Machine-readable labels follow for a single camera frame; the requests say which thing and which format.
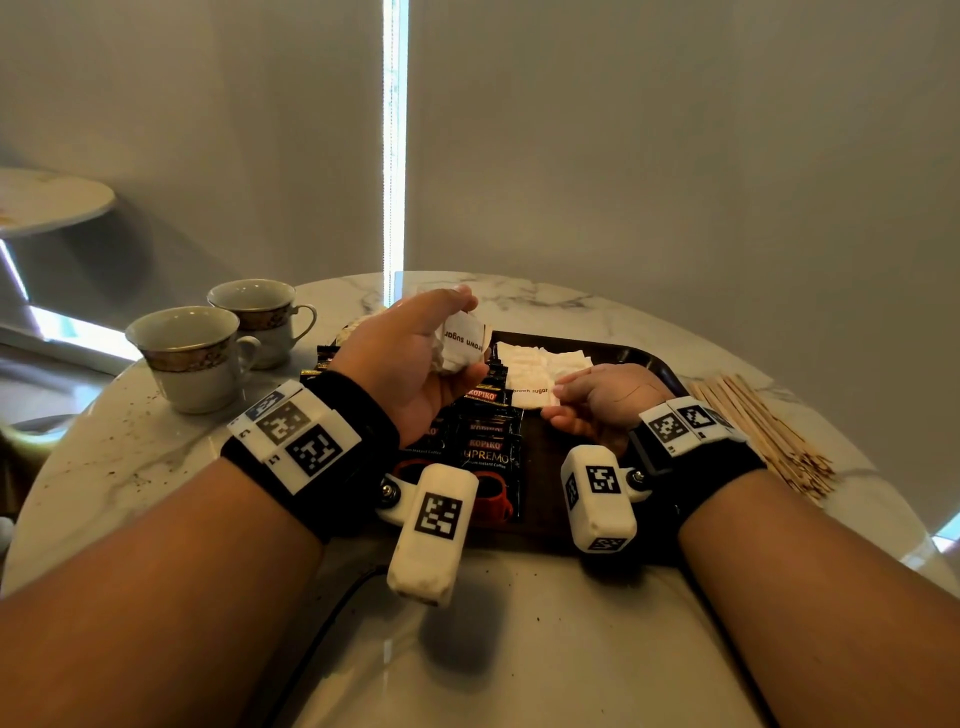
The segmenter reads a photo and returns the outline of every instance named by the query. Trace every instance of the left forearm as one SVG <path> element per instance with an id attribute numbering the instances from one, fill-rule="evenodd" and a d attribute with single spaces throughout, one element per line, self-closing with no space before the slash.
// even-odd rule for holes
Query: left forearm
<path id="1" fill-rule="evenodd" d="M 321 555 L 259 487 L 214 462 L 0 603 L 4 724 L 232 724 Z"/>

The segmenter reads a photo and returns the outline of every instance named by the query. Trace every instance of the decorative floral band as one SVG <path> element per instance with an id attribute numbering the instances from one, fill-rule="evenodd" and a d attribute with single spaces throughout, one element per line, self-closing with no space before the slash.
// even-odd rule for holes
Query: decorative floral band
<path id="1" fill-rule="evenodd" d="M 271 311 L 233 311 L 240 319 L 240 328 L 244 331 L 268 331 L 271 328 L 280 328 L 290 321 L 291 304 L 286 304 Z"/>
<path id="2" fill-rule="evenodd" d="M 186 352 L 144 352 L 147 366 L 155 372 L 203 372 L 223 364 L 230 356 L 233 335 L 202 349 Z"/>

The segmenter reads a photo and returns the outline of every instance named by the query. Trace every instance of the white table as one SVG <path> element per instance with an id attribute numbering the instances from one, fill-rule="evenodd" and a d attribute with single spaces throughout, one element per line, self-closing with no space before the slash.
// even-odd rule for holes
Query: white table
<path id="1" fill-rule="evenodd" d="M 100 182 L 0 167 L 0 240 L 92 220 L 115 201 L 113 190 Z"/>
<path id="2" fill-rule="evenodd" d="M 274 382 L 311 365 L 314 347 L 339 327 L 374 310 L 380 281 L 365 275 L 301 286 L 298 300 L 320 310 L 314 330 L 286 371 L 257 375 L 245 402 L 218 415 L 174 413 L 143 362 L 130 367 L 81 416 L 40 474 L 17 527 L 3 591 L 129 521 L 209 462 L 226 437 L 223 424 Z M 638 347 L 662 357 L 681 378 L 743 375 L 832 459 L 839 483 L 827 511 L 960 595 L 919 519 L 870 461 L 754 367 L 688 331 L 566 288 L 460 273 L 408 273 L 404 288 L 461 281 L 473 286 L 478 314 L 495 328 Z M 392 550 L 390 538 L 333 542 L 315 593 L 267 669 L 261 711 L 332 603 L 361 570 L 387 563 Z M 648 568 L 623 583 L 600 583 L 575 559 L 506 551 L 465 555 L 448 610 L 394 597 L 382 580 L 368 584 L 300 687 L 294 699 L 305 701 L 304 726 L 761 724 L 731 656 L 676 571 Z"/>

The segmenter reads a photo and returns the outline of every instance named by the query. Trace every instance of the cup rim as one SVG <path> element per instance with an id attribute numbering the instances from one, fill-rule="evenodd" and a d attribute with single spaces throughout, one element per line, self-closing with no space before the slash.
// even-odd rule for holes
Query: cup rim
<path id="1" fill-rule="evenodd" d="M 210 315 L 208 313 L 209 311 L 223 311 L 230 318 L 232 318 L 233 331 L 231 331 L 226 336 L 219 336 L 215 339 L 211 339 L 210 341 L 204 341 L 201 344 L 189 344 L 187 346 L 182 346 L 182 347 L 164 347 L 163 349 L 151 349 L 150 347 L 141 346 L 140 344 L 137 344 L 136 341 L 134 340 L 132 329 L 136 327 L 138 324 L 142 324 L 146 322 L 148 319 L 159 317 L 161 314 L 170 314 L 174 312 L 185 313 L 188 311 L 194 312 L 194 313 L 203 313 L 204 316 Z M 237 332 L 237 329 L 239 328 L 240 328 L 240 319 L 237 318 L 237 315 L 233 313 L 233 311 L 230 311 L 227 308 L 221 308 L 220 306 L 209 306 L 209 305 L 179 305 L 179 306 L 174 306 L 173 308 L 161 308 L 159 311 L 151 311 L 150 313 L 140 316 L 138 319 L 134 319 L 133 321 L 130 322 L 127 328 L 124 329 L 124 336 L 126 337 L 127 341 L 129 341 L 131 344 L 133 344 L 142 352 L 170 352 L 170 353 L 193 352 L 197 349 L 206 349 L 207 347 L 212 347 L 224 341 L 227 341 L 230 338 L 230 336 L 233 336 Z"/>
<path id="2" fill-rule="evenodd" d="M 283 288 L 286 288 L 289 295 L 289 300 L 286 303 L 279 303 L 278 305 L 261 305 L 261 306 L 252 306 L 250 308 L 241 308 L 240 306 L 224 306 L 219 303 L 214 303 L 212 301 L 213 297 L 216 295 L 218 288 L 224 288 L 228 285 L 236 285 L 237 283 L 275 283 Z M 210 290 L 206 292 L 206 302 L 215 308 L 223 308 L 225 311 L 238 311 L 240 313 L 259 313 L 260 311 L 276 311 L 278 308 L 283 308 L 283 306 L 290 305 L 294 302 L 297 297 L 297 289 L 294 288 L 290 283 L 284 283 L 282 280 L 276 279 L 237 279 L 237 280 L 228 280 L 224 283 L 218 283 L 213 286 Z"/>

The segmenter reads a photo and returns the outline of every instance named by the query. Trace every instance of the bundle of wooden sticks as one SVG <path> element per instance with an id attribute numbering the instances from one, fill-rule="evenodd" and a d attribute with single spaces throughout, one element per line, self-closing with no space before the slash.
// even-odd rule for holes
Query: bundle of wooden sticks
<path id="1" fill-rule="evenodd" d="M 763 403 L 742 376 L 719 376 L 687 384 L 690 394 L 746 433 L 773 473 L 814 502 L 833 490 L 830 461 Z"/>

